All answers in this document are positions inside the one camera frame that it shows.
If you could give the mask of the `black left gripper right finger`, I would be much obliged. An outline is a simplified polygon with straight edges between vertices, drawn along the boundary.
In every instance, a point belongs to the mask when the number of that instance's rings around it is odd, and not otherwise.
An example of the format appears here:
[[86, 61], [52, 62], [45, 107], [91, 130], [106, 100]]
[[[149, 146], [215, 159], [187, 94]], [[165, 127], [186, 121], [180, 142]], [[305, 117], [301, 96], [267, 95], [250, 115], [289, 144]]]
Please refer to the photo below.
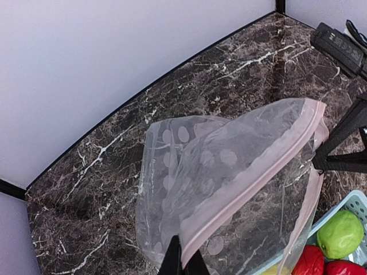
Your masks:
[[183, 268], [184, 275], [209, 275], [208, 268], [204, 263], [201, 252], [197, 250], [186, 266]]

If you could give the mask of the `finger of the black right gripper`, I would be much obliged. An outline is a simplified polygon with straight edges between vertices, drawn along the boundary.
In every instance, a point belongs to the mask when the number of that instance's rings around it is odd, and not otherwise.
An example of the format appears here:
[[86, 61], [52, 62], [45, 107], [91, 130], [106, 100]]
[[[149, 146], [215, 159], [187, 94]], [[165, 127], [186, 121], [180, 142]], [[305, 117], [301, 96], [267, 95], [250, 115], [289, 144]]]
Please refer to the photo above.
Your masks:
[[366, 172], [366, 151], [345, 155], [316, 155], [313, 165], [321, 171]]
[[[356, 129], [359, 130], [364, 150], [361, 152], [330, 155]], [[357, 96], [342, 119], [330, 132], [329, 138], [317, 149], [314, 160], [366, 160], [366, 94]]]

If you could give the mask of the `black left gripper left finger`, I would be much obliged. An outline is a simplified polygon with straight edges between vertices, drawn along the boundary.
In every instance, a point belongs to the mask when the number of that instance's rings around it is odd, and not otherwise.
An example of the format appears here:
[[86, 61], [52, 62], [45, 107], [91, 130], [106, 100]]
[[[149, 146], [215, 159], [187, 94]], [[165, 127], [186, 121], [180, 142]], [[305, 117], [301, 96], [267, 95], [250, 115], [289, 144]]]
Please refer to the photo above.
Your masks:
[[169, 247], [164, 256], [160, 267], [160, 275], [182, 275], [183, 268], [181, 262], [181, 244], [179, 236], [174, 235], [171, 238]]

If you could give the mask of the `green toy pepper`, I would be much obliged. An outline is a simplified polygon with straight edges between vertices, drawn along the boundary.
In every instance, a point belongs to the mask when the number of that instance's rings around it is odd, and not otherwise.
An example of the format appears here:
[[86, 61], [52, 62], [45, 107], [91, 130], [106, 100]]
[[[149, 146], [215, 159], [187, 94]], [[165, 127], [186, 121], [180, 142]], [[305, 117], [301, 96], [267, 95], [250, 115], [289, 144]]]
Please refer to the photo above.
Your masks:
[[359, 218], [350, 211], [335, 213], [317, 231], [317, 244], [323, 255], [331, 260], [345, 258], [362, 242], [364, 227]]

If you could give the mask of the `clear zip top bag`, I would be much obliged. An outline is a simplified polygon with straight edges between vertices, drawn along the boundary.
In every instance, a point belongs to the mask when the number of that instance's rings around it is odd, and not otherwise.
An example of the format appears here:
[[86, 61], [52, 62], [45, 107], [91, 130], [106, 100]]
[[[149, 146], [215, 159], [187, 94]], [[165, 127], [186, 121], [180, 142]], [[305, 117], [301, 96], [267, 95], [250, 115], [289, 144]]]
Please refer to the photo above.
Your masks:
[[172, 236], [182, 268], [197, 250], [210, 274], [295, 267], [323, 178], [313, 167], [328, 137], [326, 105], [276, 101], [229, 120], [187, 116], [146, 131], [136, 203], [136, 240], [161, 267]]

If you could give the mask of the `orange red toy pepper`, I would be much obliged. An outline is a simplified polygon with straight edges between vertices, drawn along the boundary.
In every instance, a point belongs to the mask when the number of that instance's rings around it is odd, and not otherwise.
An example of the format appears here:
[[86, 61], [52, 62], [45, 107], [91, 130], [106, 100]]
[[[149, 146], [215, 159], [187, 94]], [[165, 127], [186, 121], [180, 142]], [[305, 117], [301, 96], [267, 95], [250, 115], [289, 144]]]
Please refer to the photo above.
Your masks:
[[325, 265], [325, 275], [366, 275], [366, 269], [347, 260], [331, 261]]

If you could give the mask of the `bright red toy pepper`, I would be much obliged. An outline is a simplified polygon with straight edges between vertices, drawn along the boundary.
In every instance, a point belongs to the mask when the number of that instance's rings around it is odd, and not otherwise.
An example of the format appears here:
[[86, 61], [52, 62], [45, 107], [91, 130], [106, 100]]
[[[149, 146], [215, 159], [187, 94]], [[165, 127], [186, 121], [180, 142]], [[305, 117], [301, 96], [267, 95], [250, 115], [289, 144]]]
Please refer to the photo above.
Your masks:
[[306, 245], [292, 270], [292, 275], [323, 275], [325, 260], [321, 249]]

